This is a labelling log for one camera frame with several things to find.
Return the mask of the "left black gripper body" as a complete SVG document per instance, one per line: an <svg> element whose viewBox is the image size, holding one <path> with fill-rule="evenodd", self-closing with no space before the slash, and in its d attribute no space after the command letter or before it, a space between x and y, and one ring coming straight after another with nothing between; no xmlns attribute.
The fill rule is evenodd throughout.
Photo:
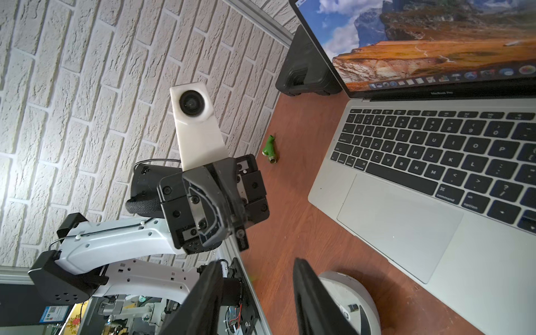
<svg viewBox="0 0 536 335"><path fill-rule="evenodd" d="M247 228L270 215L252 154L163 177L157 190L174 247L187 254L212 250L231 235L247 250Z"/></svg>

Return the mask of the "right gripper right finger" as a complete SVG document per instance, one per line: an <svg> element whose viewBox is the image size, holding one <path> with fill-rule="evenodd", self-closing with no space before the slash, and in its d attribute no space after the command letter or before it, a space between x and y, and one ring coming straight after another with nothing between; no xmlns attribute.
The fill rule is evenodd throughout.
<svg viewBox="0 0 536 335"><path fill-rule="evenodd" d="M358 334L305 259L295 259L293 288L299 334Z"/></svg>

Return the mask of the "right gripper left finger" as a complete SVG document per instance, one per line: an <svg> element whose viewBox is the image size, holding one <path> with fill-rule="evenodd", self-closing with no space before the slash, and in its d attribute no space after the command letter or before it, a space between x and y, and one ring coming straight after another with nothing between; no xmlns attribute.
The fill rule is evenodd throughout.
<svg viewBox="0 0 536 335"><path fill-rule="evenodd" d="M218 334L223 299L223 269L220 261L209 263L188 297L160 334Z"/></svg>

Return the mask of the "grey wireless mouse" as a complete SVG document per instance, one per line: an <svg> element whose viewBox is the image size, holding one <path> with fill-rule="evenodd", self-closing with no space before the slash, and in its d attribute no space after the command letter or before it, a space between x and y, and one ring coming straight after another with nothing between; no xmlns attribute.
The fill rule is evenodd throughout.
<svg viewBox="0 0 536 335"><path fill-rule="evenodd" d="M344 318L358 334L382 334L375 302L358 280L333 271L323 272L319 279Z"/></svg>

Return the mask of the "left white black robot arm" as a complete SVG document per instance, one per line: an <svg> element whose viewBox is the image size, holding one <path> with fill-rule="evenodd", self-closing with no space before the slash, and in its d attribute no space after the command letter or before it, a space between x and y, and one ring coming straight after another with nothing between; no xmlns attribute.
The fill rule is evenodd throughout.
<svg viewBox="0 0 536 335"><path fill-rule="evenodd" d="M196 255L234 237L247 250L247 228L269 218L267 192L255 157L227 158L183 171L160 159L135 164L130 219L95 223L68 215L57 239L28 275L51 304L125 294L182 302L198 280L195 269L145 262L156 254Z"/></svg>

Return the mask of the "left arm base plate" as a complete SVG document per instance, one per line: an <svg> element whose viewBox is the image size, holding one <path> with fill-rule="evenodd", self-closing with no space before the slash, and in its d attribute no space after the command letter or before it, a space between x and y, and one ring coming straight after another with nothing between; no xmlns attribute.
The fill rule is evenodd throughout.
<svg viewBox="0 0 536 335"><path fill-rule="evenodd" d="M258 330L260 307L241 260L234 257L213 263L218 263L223 271L223 301L216 319L216 334L263 334L262 329Z"/></svg>

